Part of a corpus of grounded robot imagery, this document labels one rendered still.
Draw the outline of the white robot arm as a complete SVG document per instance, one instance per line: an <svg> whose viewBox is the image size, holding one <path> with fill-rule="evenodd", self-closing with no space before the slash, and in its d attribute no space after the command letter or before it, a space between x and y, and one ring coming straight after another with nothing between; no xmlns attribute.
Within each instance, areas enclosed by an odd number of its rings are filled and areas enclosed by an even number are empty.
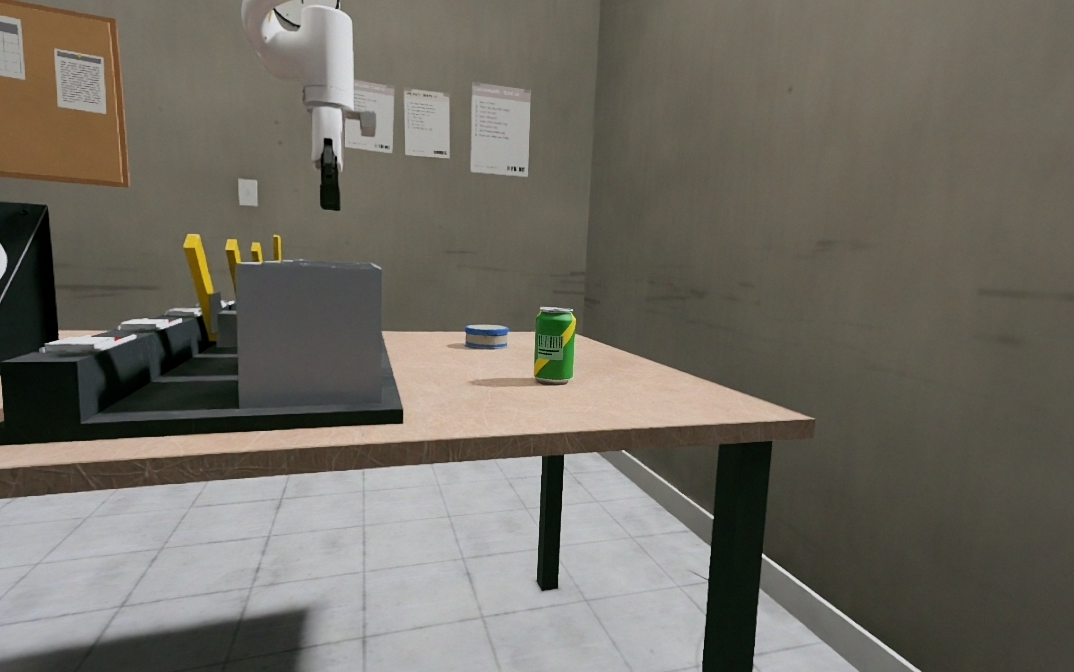
<svg viewBox="0 0 1074 672"><path fill-rule="evenodd" d="M375 138L376 113L353 109L351 19L334 8L307 6L299 31L289 32L272 10L288 1L243 0L242 23L259 59L277 78L303 79L306 107L342 108L360 121L361 136Z"/></svg>

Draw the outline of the round tin with blue-rimmed lid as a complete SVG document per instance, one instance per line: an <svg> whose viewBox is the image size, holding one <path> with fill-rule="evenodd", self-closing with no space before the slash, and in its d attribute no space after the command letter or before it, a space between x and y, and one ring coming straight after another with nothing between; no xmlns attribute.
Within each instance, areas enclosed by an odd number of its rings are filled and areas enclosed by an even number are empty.
<svg viewBox="0 0 1074 672"><path fill-rule="evenodd" d="M507 348L508 330L508 327L499 325L465 326L465 346L487 350Z"/></svg>

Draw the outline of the green drink can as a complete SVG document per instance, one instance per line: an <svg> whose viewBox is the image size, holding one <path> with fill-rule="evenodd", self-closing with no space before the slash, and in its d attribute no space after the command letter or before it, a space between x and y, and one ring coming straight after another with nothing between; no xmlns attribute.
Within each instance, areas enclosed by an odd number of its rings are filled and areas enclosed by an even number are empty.
<svg viewBox="0 0 1074 672"><path fill-rule="evenodd" d="M560 385L574 378L576 319L572 309L543 307L536 317L534 377Z"/></svg>

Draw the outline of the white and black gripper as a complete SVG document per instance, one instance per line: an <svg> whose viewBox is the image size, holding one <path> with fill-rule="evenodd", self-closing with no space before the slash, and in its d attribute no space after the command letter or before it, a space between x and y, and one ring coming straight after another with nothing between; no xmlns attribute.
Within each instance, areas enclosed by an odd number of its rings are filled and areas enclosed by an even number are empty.
<svg viewBox="0 0 1074 672"><path fill-rule="evenodd" d="M326 105L309 105L306 111L313 114L313 166L317 171L319 171L318 167L321 169L320 206L323 210L339 211L344 119L350 118L351 115L342 108Z"/></svg>

